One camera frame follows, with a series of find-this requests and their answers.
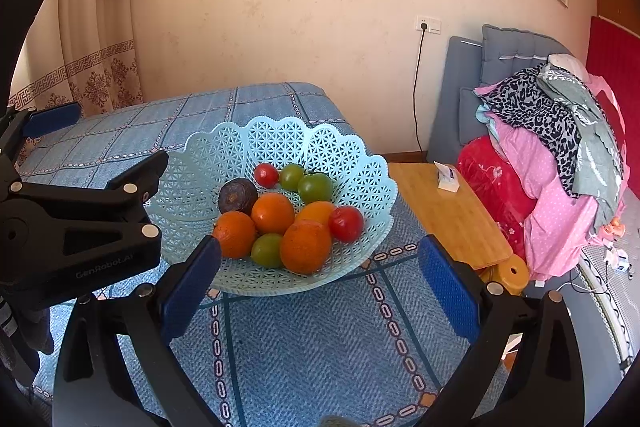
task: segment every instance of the red blanket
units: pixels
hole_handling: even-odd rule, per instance
[[[498,156],[488,136],[482,136],[460,152],[458,171],[494,218],[513,253],[526,261],[522,224],[536,200],[526,195],[511,164]]]

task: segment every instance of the pink cloth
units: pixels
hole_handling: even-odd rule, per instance
[[[613,92],[602,77],[590,75],[588,87],[594,95],[602,90],[618,108]],[[480,87],[476,92],[485,94],[494,88]],[[561,276],[577,264],[582,247],[602,245],[604,239],[610,239],[604,229],[600,229],[596,236],[590,235],[596,200],[591,196],[578,199],[567,196],[560,183],[556,160],[536,134],[524,128],[514,129],[493,113],[488,116],[494,118],[500,146],[520,178],[522,188],[528,197],[538,200],[533,212],[524,220],[525,254],[530,278],[546,280],[551,276]],[[618,116],[624,130],[625,123],[619,111]],[[625,145],[621,156],[624,164],[623,193],[629,179]],[[620,217],[623,209],[621,198],[616,216]]]

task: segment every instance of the red tomato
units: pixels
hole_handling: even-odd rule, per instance
[[[339,206],[329,215],[329,231],[338,241],[353,243],[364,230],[364,218],[355,206]]]
[[[264,188],[273,188],[278,183],[278,170],[270,163],[261,163],[254,169],[255,182]]]

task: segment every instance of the passion fruit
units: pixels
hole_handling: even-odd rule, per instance
[[[247,178],[236,178],[220,188],[218,208],[220,214],[238,210],[251,216],[251,209],[258,200],[258,190]]]

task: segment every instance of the black power cord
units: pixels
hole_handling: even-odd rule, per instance
[[[569,282],[571,283],[571,288],[573,288],[575,292],[585,293],[585,294],[588,294],[588,295],[603,295],[603,294],[607,293],[607,291],[609,291],[609,263],[605,263],[604,264],[604,287],[606,289],[604,289],[602,291],[594,290],[594,291],[586,291],[586,292],[584,292],[584,291],[578,290],[578,288],[574,285],[574,279],[575,279],[575,277],[570,277]]]
[[[422,153],[422,145],[420,145],[420,137],[418,136],[418,117],[415,114],[415,87],[418,85],[418,68],[420,68],[420,55],[422,54],[422,41],[424,40],[424,32],[427,31],[427,24],[420,24],[422,28],[422,35],[420,36],[420,47],[418,48],[418,63],[415,65],[415,79],[414,79],[414,123],[415,123],[415,140],[418,142],[418,149]]]

